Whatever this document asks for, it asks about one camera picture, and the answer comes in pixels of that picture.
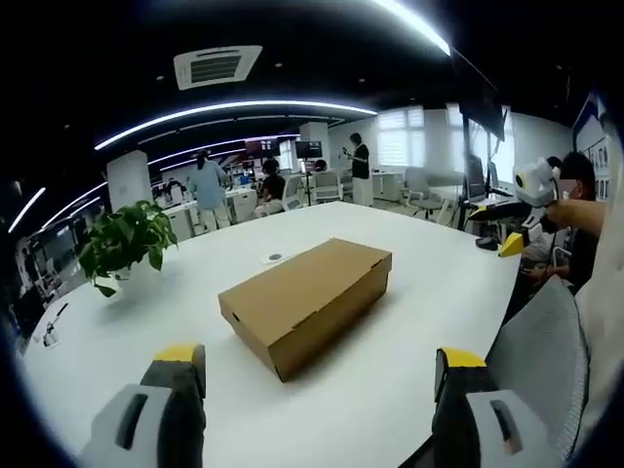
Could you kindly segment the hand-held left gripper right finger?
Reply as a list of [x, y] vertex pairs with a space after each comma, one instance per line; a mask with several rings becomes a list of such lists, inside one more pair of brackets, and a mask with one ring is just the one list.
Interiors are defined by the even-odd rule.
[[546, 427], [514, 392], [498, 388], [479, 356], [436, 353], [432, 420], [437, 467], [550, 467]]

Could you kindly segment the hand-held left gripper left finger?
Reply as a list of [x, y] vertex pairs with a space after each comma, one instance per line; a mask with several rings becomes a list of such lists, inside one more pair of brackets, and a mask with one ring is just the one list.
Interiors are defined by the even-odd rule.
[[160, 351], [140, 383], [123, 387], [94, 417], [78, 465], [201, 467], [205, 398], [205, 346]]

